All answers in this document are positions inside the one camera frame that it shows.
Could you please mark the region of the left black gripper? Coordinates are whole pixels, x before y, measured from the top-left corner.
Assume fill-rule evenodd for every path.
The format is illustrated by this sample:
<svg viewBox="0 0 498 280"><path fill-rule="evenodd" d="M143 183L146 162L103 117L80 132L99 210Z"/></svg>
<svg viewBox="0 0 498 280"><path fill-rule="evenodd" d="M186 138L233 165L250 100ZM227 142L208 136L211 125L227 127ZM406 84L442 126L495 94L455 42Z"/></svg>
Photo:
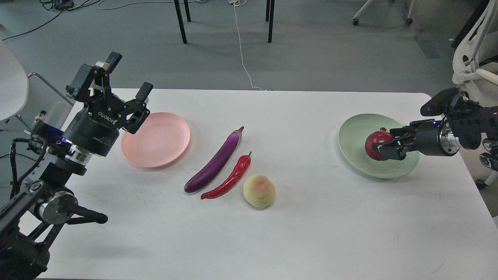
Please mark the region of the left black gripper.
<svg viewBox="0 0 498 280"><path fill-rule="evenodd" d="M91 154L106 156L122 129L135 134L150 115L148 96L153 85L144 82L133 100L123 102L112 93L110 74L123 56L112 52L105 62L83 64L65 90L68 97L82 103L63 138Z"/></svg>

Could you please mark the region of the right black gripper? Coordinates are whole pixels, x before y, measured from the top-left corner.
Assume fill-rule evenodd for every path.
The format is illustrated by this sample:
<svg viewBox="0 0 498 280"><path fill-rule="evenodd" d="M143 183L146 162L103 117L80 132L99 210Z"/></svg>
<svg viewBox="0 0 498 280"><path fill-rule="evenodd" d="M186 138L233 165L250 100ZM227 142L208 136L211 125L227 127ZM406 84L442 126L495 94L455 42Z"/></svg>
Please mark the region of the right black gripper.
<svg viewBox="0 0 498 280"><path fill-rule="evenodd" d="M374 142L372 159L375 161L402 161L409 147L427 156L453 156L460 149L458 138L445 121L414 121L389 132L394 140L404 140L407 146L398 142Z"/></svg>

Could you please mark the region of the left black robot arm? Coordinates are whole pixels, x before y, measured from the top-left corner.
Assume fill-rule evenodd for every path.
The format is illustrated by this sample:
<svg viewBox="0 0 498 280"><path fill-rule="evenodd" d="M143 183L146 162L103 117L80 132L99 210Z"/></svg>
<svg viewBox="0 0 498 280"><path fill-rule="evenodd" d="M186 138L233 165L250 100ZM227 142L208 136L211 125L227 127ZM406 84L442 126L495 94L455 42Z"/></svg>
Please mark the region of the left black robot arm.
<svg viewBox="0 0 498 280"><path fill-rule="evenodd" d="M123 101L110 87L110 74L122 55L82 65L66 87L67 96L82 103L65 131L44 121L41 111L28 128L28 138L11 141L11 197L1 209L1 279L34 280L47 270L49 248L64 225L107 222L107 215L79 205L66 186L83 176L93 155L105 157L119 130L136 133L151 113L144 82L135 98Z"/></svg>

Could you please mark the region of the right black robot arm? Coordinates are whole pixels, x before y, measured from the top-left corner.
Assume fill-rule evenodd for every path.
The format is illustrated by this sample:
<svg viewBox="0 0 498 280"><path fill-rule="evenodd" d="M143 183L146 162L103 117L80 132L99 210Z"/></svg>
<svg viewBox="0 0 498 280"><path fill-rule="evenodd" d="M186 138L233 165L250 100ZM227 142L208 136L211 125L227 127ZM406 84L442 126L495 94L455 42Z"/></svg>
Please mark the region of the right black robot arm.
<svg viewBox="0 0 498 280"><path fill-rule="evenodd" d="M377 161L402 161L411 151L427 156L453 156L459 149L483 147L483 166L497 170L497 107L483 107L467 92L455 87L443 90L421 108L427 119L369 135L365 149Z"/></svg>

